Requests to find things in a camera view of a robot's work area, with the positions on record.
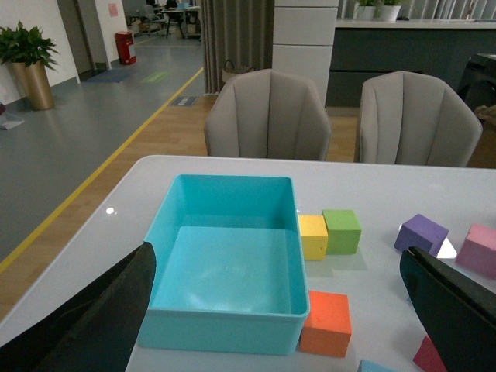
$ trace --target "purple cube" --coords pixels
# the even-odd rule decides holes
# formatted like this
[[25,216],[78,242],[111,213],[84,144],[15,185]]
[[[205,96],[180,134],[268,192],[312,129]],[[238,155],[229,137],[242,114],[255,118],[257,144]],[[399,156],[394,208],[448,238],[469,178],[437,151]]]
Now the purple cube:
[[423,215],[416,215],[401,226],[394,248],[403,252],[411,246],[417,246],[421,250],[436,256],[444,239],[448,236],[448,232],[448,229]]
[[474,223],[455,262],[496,279],[496,230]]

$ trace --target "orange cube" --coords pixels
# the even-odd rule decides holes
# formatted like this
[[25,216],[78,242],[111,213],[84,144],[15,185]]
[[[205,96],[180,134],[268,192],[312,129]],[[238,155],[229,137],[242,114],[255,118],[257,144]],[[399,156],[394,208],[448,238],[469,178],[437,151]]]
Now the orange cube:
[[344,358],[351,338],[348,296],[310,291],[310,314],[301,331],[300,351]]

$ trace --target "yellow floor line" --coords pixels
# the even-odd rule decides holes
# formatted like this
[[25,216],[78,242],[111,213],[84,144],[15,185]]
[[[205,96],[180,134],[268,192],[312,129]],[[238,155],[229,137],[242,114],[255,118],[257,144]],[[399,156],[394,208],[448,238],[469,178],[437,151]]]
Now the yellow floor line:
[[2,262],[0,262],[0,274],[9,267],[12,262],[36,239],[63,211],[74,199],[91,183],[93,180],[160,114],[192,81],[203,72],[203,67],[193,75],[178,91],[172,95],[158,110],[155,111],[132,135],[128,138],[90,177],[84,182],[63,202],[60,204],[46,219],[31,232],[22,243],[20,243]]

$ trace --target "floor mat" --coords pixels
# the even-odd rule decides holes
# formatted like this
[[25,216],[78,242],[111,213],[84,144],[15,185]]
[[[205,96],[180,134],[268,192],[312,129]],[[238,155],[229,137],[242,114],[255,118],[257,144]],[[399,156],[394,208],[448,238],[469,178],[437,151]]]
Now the floor mat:
[[90,77],[85,83],[120,83],[131,76],[132,73],[133,71],[128,70],[108,70],[95,75],[94,77]]

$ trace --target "green cube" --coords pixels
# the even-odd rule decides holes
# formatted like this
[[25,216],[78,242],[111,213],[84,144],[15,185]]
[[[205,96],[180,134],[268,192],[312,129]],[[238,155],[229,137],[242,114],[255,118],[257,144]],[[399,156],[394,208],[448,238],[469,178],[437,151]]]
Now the green cube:
[[362,228],[355,212],[349,209],[322,211],[329,239],[326,254],[355,254]]

